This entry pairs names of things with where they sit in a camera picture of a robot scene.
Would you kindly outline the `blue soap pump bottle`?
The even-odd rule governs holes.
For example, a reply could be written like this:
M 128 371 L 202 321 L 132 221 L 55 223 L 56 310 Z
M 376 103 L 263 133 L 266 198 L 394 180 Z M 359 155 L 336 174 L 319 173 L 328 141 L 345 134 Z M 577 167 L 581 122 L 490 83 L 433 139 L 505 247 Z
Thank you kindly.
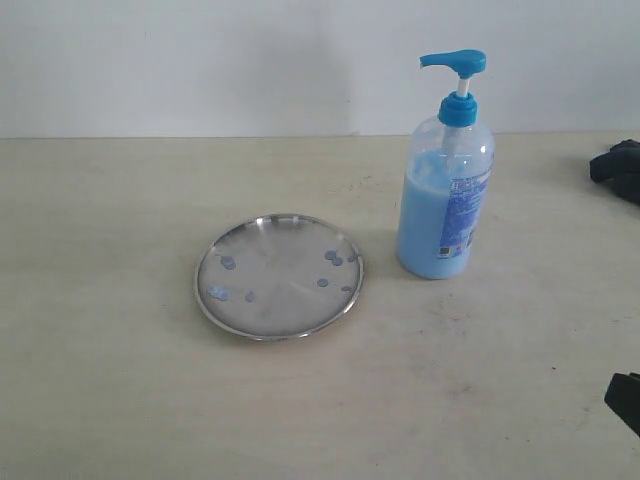
M 410 273 L 447 279 L 469 260 L 494 163 L 495 141 L 478 120 L 471 78 L 486 68 L 474 49 L 424 55 L 422 68 L 444 66 L 458 76 L 438 113 L 410 137 L 404 175 L 396 256 Z

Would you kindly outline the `dark cloth on table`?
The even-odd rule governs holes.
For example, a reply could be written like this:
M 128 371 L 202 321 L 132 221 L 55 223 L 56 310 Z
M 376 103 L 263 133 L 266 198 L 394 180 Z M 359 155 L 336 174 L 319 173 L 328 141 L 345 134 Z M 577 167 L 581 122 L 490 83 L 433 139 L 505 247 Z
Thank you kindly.
M 629 203 L 639 205 L 639 142 L 623 140 L 589 162 L 590 179 L 607 184 Z

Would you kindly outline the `round stainless steel plate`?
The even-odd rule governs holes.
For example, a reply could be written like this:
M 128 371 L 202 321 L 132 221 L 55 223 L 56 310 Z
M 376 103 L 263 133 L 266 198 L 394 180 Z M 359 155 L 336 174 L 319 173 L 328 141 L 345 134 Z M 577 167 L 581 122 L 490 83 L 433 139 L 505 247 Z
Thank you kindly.
M 194 271 L 202 313 L 256 341 L 304 338 L 349 312 L 364 280 L 357 245 L 337 227 L 297 214 L 268 214 L 220 235 Z

